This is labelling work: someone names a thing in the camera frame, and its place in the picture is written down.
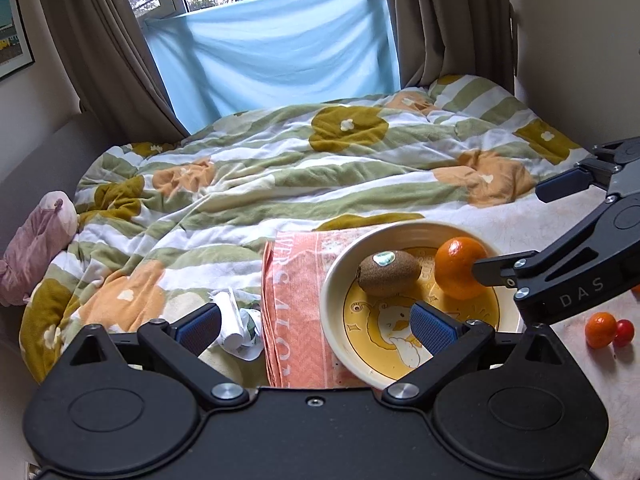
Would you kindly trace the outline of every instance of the blue gripper pad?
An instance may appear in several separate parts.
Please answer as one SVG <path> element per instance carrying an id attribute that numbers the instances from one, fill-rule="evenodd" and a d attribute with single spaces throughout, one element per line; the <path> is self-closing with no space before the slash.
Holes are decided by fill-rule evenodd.
<path id="1" fill-rule="evenodd" d="M 450 344 L 455 343 L 462 335 L 462 323 L 425 303 L 414 303 L 409 315 L 409 324 L 415 338 L 432 355 L 436 355 Z"/>
<path id="2" fill-rule="evenodd" d="M 581 168 L 573 168 L 536 184 L 536 196 L 541 202 L 553 202 L 563 196 L 589 189 L 593 175 Z"/>
<path id="3" fill-rule="evenodd" d="M 200 355 L 220 334 L 220 324 L 221 316 L 217 305 L 207 303 L 174 323 L 174 339 L 192 354 Z"/>

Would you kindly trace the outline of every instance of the small orange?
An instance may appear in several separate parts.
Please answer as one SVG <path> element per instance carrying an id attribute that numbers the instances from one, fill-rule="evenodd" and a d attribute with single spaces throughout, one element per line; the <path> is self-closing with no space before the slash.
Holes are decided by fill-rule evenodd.
<path id="1" fill-rule="evenodd" d="M 591 348 L 604 348 L 616 336 L 618 324 L 609 312 L 596 312 L 584 326 L 584 336 Z"/>
<path id="2" fill-rule="evenodd" d="M 480 242 L 466 236 L 444 242 L 436 252 L 433 277 L 442 291 L 456 300 L 470 300 L 485 290 L 476 282 L 471 267 L 486 258 Z"/>

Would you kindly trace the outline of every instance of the brown curtain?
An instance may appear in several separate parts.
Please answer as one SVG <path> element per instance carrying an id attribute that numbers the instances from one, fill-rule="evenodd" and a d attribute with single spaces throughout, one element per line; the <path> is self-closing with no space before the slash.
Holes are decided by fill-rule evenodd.
<path id="1" fill-rule="evenodd" d="M 513 92 L 509 0 L 387 0 L 403 86 L 475 74 Z"/>
<path id="2" fill-rule="evenodd" d="M 114 142 L 177 142 L 158 68 L 127 0 L 40 0 L 78 97 Z"/>

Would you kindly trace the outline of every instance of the kiwi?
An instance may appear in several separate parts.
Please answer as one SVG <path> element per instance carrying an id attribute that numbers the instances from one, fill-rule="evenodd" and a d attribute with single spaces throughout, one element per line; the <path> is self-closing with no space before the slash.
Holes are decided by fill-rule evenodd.
<path id="1" fill-rule="evenodd" d="M 394 296 L 420 278 L 422 266 L 404 251 L 383 251 L 365 258 L 358 266 L 358 285 L 372 296 Z"/>

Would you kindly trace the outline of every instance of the ceramic bowl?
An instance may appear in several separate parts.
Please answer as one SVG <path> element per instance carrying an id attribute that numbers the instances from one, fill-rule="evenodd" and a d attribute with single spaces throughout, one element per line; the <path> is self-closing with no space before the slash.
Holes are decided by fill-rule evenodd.
<path id="1" fill-rule="evenodd" d="M 408 312 L 416 299 L 429 301 L 460 321 L 484 316 L 500 332 L 522 331 L 524 324 L 512 290 L 490 288 L 476 300 L 462 303 L 445 297 L 435 284 L 433 254 L 445 241 L 458 236 L 475 238 L 488 256 L 499 254 L 478 234 L 458 226 L 410 221 L 367 233 L 334 261 L 320 296 L 322 330 L 336 357 L 356 377 L 382 390 L 431 357 L 408 327 Z M 367 256 L 390 250 L 408 250 L 418 257 L 422 264 L 419 286 L 390 298 L 367 297 L 354 282 L 356 270 Z"/>

